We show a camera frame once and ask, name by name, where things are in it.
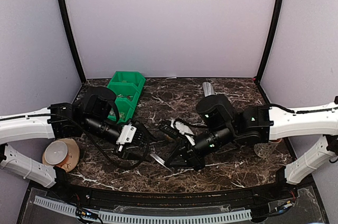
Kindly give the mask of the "metal scoop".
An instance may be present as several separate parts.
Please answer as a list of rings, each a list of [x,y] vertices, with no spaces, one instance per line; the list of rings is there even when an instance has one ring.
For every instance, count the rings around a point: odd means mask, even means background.
[[[210,82],[203,82],[202,88],[205,97],[215,95],[213,85]]]

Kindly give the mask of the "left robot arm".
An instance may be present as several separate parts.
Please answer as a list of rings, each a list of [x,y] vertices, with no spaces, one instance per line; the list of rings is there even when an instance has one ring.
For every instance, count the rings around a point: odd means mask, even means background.
[[[63,102],[30,113],[1,117],[1,168],[53,191],[63,201],[74,197],[65,170],[45,165],[10,146],[31,139],[58,139],[85,134],[115,167],[132,170],[146,160],[152,134],[140,122],[120,124],[116,94],[103,86],[89,87],[76,104]]]

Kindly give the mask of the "clear plastic lid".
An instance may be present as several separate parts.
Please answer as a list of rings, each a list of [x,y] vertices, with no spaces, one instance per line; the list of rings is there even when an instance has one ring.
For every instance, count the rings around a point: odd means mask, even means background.
[[[150,156],[162,167],[171,171],[171,169],[165,165],[165,161],[162,158],[160,158],[156,153],[150,153]]]

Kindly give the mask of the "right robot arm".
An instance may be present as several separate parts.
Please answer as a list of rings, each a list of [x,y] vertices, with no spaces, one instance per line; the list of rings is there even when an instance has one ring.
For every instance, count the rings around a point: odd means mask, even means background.
[[[162,131],[182,140],[164,162],[166,167],[205,167],[204,158],[229,143],[239,145],[267,144],[293,136],[319,135],[318,141],[301,157],[282,167],[269,194],[280,200],[325,162],[337,156],[337,103],[288,109],[277,104],[253,106],[237,112],[227,96],[209,95],[201,99],[196,111],[205,123],[204,133],[184,135],[176,125],[165,125]]]

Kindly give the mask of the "green three-compartment bin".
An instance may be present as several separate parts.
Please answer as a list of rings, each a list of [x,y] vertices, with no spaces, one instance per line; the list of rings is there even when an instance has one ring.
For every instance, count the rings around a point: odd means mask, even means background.
[[[116,71],[107,88],[112,90],[117,98],[115,104],[119,112],[118,123],[132,119],[146,79],[136,71]]]

